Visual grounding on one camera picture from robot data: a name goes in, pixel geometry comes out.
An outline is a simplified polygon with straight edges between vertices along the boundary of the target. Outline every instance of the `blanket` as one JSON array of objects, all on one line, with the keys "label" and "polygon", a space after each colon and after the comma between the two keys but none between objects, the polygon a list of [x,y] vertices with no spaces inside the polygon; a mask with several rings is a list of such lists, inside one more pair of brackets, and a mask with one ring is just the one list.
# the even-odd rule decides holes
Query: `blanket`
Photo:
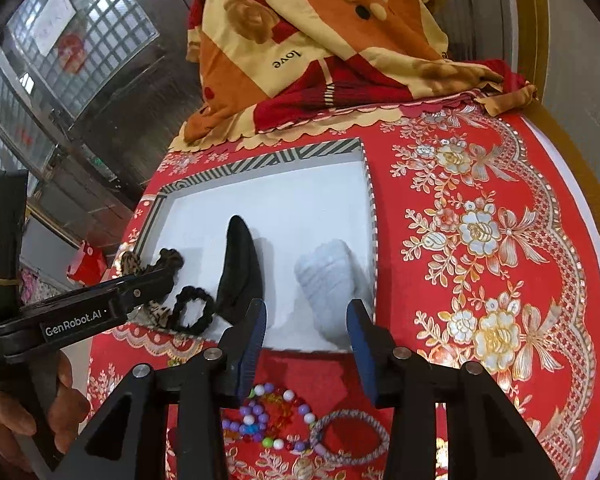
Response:
[{"label": "blanket", "polygon": [[528,103],[534,87],[503,62],[448,58],[432,15],[443,2],[194,0],[187,59],[200,64],[204,104],[184,125],[180,149],[251,137],[324,110],[475,88],[518,91],[485,101],[490,114]]}]

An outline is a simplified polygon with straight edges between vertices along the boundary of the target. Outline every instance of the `screw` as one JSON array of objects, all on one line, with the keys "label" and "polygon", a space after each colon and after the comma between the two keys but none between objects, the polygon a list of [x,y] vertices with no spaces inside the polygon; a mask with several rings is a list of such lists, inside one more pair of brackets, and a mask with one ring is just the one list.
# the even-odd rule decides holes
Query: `screw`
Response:
[{"label": "screw", "polygon": [[151,367],[149,365],[141,364],[141,365],[136,365],[134,367],[132,374],[134,375],[134,377],[139,379],[141,377],[146,377],[150,371],[151,371]]},{"label": "screw", "polygon": [[397,346],[394,348],[394,357],[396,359],[408,359],[411,357],[411,350],[405,346]]},{"label": "screw", "polygon": [[476,361],[469,361],[465,367],[466,371],[471,375],[480,375],[482,373],[482,366]]},{"label": "screw", "polygon": [[211,348],[207,348],[203,353],[203,356],[207,361],[215,361],[222,357],[222,350],[217,346],[213,346]]}]

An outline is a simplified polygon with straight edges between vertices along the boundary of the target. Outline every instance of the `beaded bracelet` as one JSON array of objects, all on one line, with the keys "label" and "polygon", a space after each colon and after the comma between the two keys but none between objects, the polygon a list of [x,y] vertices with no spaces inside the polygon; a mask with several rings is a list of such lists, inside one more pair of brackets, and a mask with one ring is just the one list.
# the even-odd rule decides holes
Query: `beaded bracelet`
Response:
[{"label": "beaded bracelet", "polygon": [[[370,425],[380,437],[380,446],[371,453],[360,458],[351,458],[340,453],[332,453],[324,447],[320,441],[324,428],[331,424],[336,418],[359,418]],[[338,465],[363,465],[372,462],[389,449],[389,433],[380,422],[365,412],[360,410],[336,410],[324,416],[314,425],[309,432],[309,445],[313,448],[314,453],[323,457],[327,462]]]},{"label": "beaded bracelet", "polygon": [[[256,398],[282,404],[282,416],[272,423],[264,406]],[[308,441],[293,442],[289,438],[283,440],[278,437],[279,432],[291,422],[292,406],[298,410],[302,420],[311,428],[315,422],[315,415],[301,397],[296,396],[292,390],[276,388],[272,383],[257,384],[251,390],[245,405],[240,407],[242,423],[228,418],[222,420],[224,436],[232,436],[233,433],[244,442],[259,442],[265,448],[302,452],[309,447]]]}]

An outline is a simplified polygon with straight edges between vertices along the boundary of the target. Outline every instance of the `gray braided bracelet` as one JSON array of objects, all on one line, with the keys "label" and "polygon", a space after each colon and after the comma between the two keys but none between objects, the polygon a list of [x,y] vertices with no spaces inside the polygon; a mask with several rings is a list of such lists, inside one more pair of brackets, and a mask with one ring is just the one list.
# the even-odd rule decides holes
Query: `gray braided bracelet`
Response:
[{"label": "gray braided bracelet", "polygon": [[323,418],[316,421],[309,432],[309,444],[314,451],[315,447],[320,444],[321,433],[329,424],[331,424],[336,418],[359,418],[370,425],[380,437],[380,446],[378,446],[371,453],[366,454],[360,458],[351,458],[344,456],[340,453],[332,453],[325,451],[321,455],[327,462],[339,465],[363,465],[369,462],[373,462],[376,458],[386,453],[389,449],[389,433],[380,422],[375,420],[371,415],[360,410],[336,410]]}]

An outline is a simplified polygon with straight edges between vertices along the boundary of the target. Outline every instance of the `red bag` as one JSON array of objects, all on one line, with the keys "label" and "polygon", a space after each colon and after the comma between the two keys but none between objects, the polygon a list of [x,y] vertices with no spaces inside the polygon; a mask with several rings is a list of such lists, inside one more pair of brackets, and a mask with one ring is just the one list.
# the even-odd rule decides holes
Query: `red bag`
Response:
[{"label": "red bag", "polygon": [[100,283],[105,270],[107,261],[102,250],[83,241],[71,265],[67,267],[66,276],[81,285],[91,286]]}]

